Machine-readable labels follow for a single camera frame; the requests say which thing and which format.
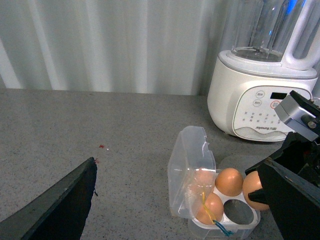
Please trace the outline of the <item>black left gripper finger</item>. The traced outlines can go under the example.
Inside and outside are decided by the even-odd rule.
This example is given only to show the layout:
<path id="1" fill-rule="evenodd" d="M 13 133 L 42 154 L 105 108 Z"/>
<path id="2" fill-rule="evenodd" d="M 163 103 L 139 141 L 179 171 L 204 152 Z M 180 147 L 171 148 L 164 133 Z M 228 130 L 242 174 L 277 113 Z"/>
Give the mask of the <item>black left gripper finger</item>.
<path id="1" fill-rule="evenodd" d="M 2 240 L 79 240 L 89 215 L 97 164 L 88 158 L 0 223 Z"/>

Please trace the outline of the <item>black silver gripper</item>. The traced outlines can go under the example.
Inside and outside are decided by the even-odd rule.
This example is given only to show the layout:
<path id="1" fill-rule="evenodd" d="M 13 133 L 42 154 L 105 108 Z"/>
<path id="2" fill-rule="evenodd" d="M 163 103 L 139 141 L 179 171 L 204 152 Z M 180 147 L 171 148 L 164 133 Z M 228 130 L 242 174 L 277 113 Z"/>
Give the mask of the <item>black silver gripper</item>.
<path id="1" fill-rule="evenodd" d="M 320 100 L 291 91 L 275 108 L 290 128 L 281 148 L 245 170 L 258 172 L 263 200 L 285 240 L 320 238 Z"/>

